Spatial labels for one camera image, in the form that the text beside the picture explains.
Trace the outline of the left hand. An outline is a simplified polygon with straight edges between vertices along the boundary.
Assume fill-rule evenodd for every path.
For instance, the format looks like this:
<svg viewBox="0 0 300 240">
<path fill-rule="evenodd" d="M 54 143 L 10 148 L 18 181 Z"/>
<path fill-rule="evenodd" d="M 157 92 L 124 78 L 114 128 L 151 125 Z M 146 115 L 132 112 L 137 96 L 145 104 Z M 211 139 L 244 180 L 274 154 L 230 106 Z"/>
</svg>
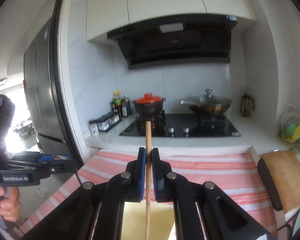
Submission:
<svg viewBox="0 0 300 240">
<path fill-rule="evenodd" d="M 5 190 L 0 187 L 0 196 L 5 195 Z M 11 187 L 8 197 L 0 201 L 0 215 L 10 222 L 16 222 L 21 214 L 20 191 L 18 187 Z"/>
</svg>

